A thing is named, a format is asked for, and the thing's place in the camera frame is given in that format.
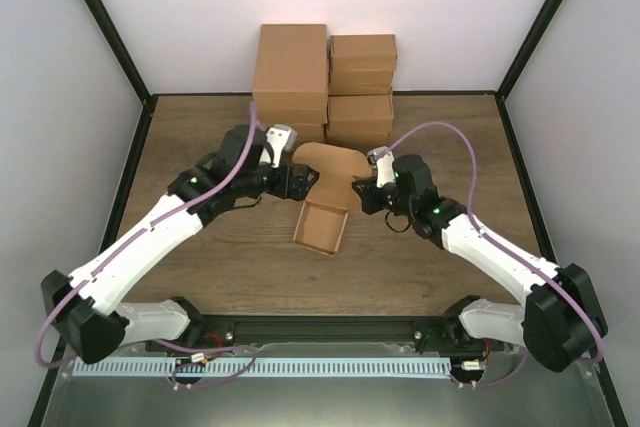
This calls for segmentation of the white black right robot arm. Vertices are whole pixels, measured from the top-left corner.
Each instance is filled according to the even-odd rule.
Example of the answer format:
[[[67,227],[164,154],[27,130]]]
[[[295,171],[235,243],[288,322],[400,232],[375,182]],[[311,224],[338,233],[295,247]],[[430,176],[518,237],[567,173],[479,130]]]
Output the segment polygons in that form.
[[[368,215],[386,210],[438,248],[469,262],[500,284],[514,304],[469,296],[449,311],[447,343],[465,350],[478,339],[524,347],[545,368],[561,372],[585,353],[601,354],[608,333],[593,283],[576,264],[560,267],[500,237],[467,207],[440,195],[418,155],[370,151],[372,177],[352,184]]]

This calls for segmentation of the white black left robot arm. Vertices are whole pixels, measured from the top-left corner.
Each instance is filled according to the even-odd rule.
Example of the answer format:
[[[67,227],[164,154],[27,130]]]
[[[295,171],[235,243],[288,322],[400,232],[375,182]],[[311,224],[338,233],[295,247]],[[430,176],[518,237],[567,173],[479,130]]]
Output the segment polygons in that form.
[[[117,242],[68,275],[47,275],[41,283],[45,310],[69,347],[87,364],[138,342],[172,341],[180,351],[196,349],[204,339],[204,317],[191,302],[179,296],[160,303],[123,299],[169,252],[238,200],[264,194],[304,200],[319,174],[283,162],[296,137],[280,124],[267,131],[234,127],[218,151],[181,172]]]

